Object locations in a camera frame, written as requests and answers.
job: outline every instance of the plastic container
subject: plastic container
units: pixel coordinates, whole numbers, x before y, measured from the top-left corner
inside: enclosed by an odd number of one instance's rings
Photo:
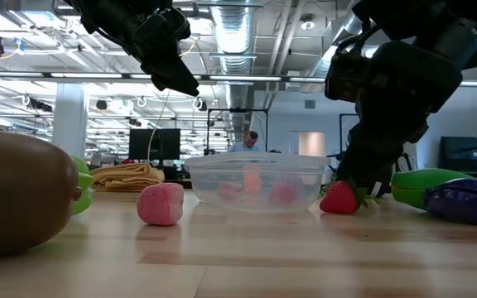
[[[326,157],[233,152],[191,158],[192,188],[203,203],[251,212],[307,210],[316,201]]]

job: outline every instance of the yellow towel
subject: yellow towel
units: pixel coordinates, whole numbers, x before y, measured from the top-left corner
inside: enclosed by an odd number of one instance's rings
[[[97,191],[138,192],[165,180],[162,171],[146,163],[99,168],[90,174],[95,178],[93,189]]]

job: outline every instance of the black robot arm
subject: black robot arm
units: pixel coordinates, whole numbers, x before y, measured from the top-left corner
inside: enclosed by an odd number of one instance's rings
[[[461,71],[477,66],[477,2],[362,0],[353,12],[363,32],[338,45],[325,96],[355,103],[360,118],[338,179],[372,188],[389,183],[403,144],[424,135],[426,118],[460,86]],[[378,30],[391,41],[363,57],[365,41]]]
[[[190,25],[172,0],[66,1],[80,12],[88,33],[98,32],[122,46],[159,90],[199,94],[198,82],[178,54],[177,42],[190,36]]]

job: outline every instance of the wooden tabletop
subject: wooden tabletop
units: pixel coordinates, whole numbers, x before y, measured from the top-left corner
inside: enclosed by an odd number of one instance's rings
[[[198,204],[146,226],[137,194],[95,194],[56,238],[0,258],[0,297],[477,297],[477,227],[391,200],[355,216]]]

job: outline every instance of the strawberry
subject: strawberry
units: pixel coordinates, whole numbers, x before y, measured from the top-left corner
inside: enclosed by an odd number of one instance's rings
[[[350,181],[335,181],[327,190],[325,198],[320,202],[323,212],[332,214],[353,214],[361,204],[365,203],[362,191],[356,188]]]

